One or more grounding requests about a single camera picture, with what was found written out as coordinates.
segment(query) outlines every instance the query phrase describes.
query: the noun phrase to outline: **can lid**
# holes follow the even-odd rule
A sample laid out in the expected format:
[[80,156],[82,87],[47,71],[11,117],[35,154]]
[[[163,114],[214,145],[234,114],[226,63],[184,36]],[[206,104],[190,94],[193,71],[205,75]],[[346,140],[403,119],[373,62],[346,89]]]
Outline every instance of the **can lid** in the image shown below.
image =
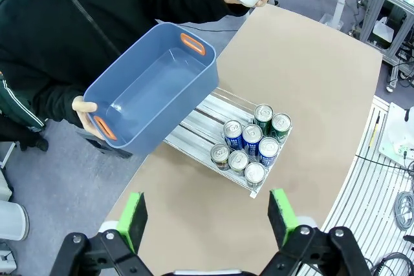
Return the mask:
[[232,169],[244,169],[248,164],[247,154],[243,151],[234,151],[230,155],[228,163]]
[[226,146],[223,145],[221,143],[218,143],[217,145],[214,145],[212,147],[212,150],[210,152],[212,159],[214,161],[225,161],[227,160],[229,154],[230,154],[230,149]]
[[272,125],[275,130],[285,132],[290,129],[292,120],[287,114],[278,113],[273,117]]
[[236,120],[230,120],[224,123],[223,129],[224,129],[224,135],[226,135],[229,138],[236,138],[240,136],[243,130],[240,122]]
[[265,178],[265,168],[259,163],[250,163],[245,170],[246,179],[254,184]]
[[277,155],[279,151],[279,143],[272,137],[266,137],[259,143],[259,152],[263,156],[271,158]]
[[269,105],[258,105],[254,109],[254,117],[260,122],[270,121],[273,117],[273,109]]
[[243,129],[243,139],[248,143],[256,143],[262,139],[263,133],[260,126],[256,124],[250,124]]

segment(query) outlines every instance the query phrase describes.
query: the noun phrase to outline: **blue basket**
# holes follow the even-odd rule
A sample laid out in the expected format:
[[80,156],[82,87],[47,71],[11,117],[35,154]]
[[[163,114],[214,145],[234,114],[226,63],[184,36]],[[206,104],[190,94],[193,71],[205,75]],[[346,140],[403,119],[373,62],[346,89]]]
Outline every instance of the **blue basket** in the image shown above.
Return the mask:
[[114,148],[147,155],[219,84],[214,48],[172,23],[153,27],[86,91]]

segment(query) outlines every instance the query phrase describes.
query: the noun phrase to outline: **white trash can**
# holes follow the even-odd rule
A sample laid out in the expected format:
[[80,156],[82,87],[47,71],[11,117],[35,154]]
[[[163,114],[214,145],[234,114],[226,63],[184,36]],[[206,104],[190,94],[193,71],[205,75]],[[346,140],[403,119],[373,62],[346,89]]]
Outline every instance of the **white trash can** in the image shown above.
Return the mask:
[[23,240],[28,233],[28,216],[16,203],[0,200],[0,239]]

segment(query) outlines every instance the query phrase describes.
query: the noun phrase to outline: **green can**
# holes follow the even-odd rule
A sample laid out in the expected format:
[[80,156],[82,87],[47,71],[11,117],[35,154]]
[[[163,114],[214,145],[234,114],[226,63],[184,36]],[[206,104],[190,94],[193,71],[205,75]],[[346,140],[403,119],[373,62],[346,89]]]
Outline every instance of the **green can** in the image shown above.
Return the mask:
[[253,123],[261,128],[263,135],[268,136],[272,127],[273,109],[271,106],[261,104],[254,109]]
[[285,113],[278,113],[272,119],[271,137],[278,142],[284,142],[290,129],[292,128],[292,120]]

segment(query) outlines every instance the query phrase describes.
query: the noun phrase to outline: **person's right hand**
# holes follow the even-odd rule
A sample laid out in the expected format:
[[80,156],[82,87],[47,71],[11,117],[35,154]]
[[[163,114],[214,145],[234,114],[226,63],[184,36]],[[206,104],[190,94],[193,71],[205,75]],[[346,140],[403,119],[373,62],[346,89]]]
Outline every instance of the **person's right hand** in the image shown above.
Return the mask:
[[76,111],[79,116],[80,121],[82,122],[83,128],[98,137],[99,139],[104,140],[104,137],[99,133],[96,127],[92,124],[88,118],[87,113],[95,112],[98,110],[98,105],[88,101],[83,101],[83,96],[77,96],[73,99],[72,109]]

